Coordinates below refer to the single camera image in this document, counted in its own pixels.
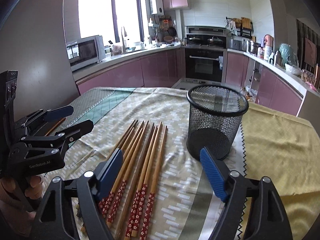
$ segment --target window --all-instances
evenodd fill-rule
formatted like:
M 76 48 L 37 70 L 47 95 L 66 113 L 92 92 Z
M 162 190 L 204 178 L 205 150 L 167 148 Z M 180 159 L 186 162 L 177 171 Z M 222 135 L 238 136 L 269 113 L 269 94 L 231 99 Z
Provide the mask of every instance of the window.
M 124 26 L 130 42 L 143 41 L 140 0 L 79 0 L 81 38 L 102 35 L 104 45 L 121 40 Z

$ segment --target yellow cloth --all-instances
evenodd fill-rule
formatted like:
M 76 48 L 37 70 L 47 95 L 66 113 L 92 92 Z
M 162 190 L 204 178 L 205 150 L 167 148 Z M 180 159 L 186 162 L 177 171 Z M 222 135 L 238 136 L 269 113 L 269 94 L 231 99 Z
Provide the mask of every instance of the yellow cloth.
M 320 213 L 320 139 L 316 131 L 305 119 L 253 103 L 242 124 L 247 177 L 272 179 L 293 239 L 301 240 Z

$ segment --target wooden cutting board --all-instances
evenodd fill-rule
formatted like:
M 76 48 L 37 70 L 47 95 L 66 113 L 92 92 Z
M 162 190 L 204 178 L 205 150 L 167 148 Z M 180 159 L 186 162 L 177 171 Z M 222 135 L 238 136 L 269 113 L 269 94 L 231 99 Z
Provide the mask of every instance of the wooden cutting board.
M 241 17 L 241 19 L 242 19 L 242 27 L 249 29 L 249 30 L 252 30 L 251 20 L 248 18 L 243 18 L 243 17 Z

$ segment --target microwave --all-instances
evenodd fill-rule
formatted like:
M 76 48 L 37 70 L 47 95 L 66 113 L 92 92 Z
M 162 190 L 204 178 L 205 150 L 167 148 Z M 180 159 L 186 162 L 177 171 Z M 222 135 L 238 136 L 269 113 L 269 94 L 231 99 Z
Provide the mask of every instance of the microwave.
M 106 58 L 102 36 L 96 35 L 67 44 L 71 70 L 86 67 Z

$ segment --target floor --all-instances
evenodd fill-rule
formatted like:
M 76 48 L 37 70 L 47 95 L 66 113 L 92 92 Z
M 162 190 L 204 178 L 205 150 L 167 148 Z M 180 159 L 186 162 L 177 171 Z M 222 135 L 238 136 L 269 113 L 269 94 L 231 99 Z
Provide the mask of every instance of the floor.
M 207 84 L 207 85 L 222 85 L 228 88 L 231 88 L 233 90 L 236 91 L 240 91 L 241 87 L 237 87 L 237 86 L 232 86 L 232 85 L 228 85 L 228 84 L 221 84 L 218 82 L 212 82 L 212 81 L 208 81 L 208 80 L 192 80 L 192 79 L 188 79 L 188 78 L 182 78 L 180 79 L 177 83 L 175 83 L 173 85 L 172 88 L 176 88 L 176 89 L 182 89 L 182 90 L 190 90 L 196 86 L 199 86 L 201 84 Z

